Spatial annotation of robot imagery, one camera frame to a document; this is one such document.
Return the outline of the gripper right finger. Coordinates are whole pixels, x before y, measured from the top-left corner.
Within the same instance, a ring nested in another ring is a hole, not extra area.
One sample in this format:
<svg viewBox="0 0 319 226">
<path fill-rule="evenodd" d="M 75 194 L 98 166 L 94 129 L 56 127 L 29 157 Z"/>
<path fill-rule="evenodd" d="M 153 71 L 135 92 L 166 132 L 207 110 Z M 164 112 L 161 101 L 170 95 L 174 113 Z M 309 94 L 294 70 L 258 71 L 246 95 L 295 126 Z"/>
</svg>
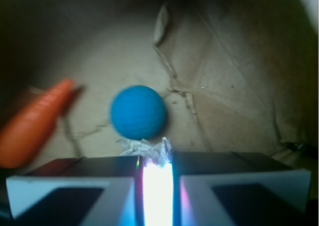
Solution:
<svg viewBox="0 0 319 226">
<path fill-rule="evenodd" d="M 305 226 L 311 173 L 261 153 L 175 152 L 175 226 Z"/>
</svg>

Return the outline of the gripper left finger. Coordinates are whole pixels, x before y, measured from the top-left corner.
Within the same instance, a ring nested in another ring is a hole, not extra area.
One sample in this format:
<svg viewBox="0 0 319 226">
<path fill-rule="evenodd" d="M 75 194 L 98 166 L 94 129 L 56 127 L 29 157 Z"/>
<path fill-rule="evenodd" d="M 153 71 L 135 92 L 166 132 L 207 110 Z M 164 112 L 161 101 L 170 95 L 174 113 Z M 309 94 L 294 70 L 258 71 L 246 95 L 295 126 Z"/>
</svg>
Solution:
<svg viewBox="0 0 319 226">
<path fill-rule="evenodd" d="M 53 160 L 6 179 L 16 226 L 142 226 L 143 158 Z"/>
</svg>

